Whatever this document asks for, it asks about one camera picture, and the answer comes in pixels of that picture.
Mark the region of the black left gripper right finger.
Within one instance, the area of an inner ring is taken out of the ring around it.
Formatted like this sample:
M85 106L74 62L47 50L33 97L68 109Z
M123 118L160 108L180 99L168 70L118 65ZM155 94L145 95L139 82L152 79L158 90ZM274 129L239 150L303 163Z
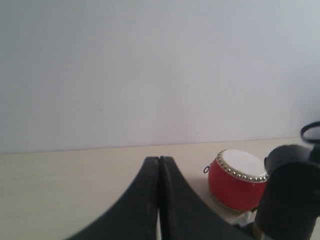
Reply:
M163 240L249 240L193 191L172 157L159 159L158 208Z

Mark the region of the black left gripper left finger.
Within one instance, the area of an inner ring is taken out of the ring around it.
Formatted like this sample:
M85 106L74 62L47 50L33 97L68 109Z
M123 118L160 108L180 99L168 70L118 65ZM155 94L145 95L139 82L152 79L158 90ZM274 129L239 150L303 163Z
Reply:
M158 157L147 157L122 196L70 240L155 240L157 238Z

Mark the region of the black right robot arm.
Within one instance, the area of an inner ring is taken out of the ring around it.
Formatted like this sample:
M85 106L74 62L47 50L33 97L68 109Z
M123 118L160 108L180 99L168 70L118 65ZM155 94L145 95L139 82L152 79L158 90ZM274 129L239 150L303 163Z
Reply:
M268 180L253 224L258 240L309 240L320 216L320 148L282 145L264 160Z

